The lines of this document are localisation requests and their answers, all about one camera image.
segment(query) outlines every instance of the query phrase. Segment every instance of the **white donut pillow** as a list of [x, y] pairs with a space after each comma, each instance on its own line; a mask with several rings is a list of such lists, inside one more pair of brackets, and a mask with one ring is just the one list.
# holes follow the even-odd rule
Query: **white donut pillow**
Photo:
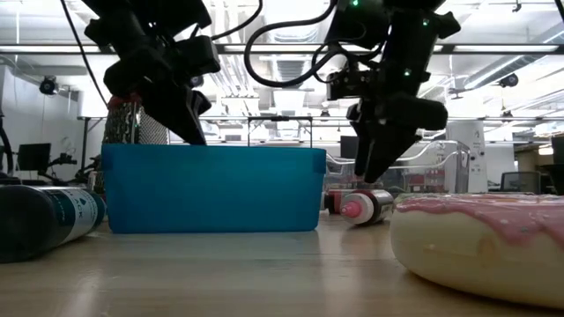
[[390, 225], [396, 258], [444, 286], [564, 309], [564, 199], [450, 195], [407, 199]]

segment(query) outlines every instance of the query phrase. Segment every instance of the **pink bottle cap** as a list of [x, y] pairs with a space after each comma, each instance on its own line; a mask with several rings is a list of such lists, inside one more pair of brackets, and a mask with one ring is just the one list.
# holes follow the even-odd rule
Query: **pink bottle cap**
[[358, 217], [362, 213], [362, 206], [357, 202], [348, 202], [341, 208], [341, 215], [345, 217]]

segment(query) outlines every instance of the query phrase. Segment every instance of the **desk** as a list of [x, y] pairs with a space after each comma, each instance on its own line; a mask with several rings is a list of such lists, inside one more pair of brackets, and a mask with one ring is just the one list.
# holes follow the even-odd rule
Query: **desk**
[[3, 317], [562, 316], [437, 286], [394, 259], [388, 226], [112, 235], [0, 266]]

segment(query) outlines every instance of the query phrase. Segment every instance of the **blue storage container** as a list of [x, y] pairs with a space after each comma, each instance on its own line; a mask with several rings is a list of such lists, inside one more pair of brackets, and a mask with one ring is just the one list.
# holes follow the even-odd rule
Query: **blue storage container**
[[325, 150], [105, 144], [115, 233], [315, 229]]

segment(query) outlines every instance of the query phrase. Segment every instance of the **black bottle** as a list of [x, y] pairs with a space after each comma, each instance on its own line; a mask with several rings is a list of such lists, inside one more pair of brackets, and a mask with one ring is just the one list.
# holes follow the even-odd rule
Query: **black bottle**
[[33, 259], [100, 225], [106, 204], [81, 188], [0, 188], [0, 263]]

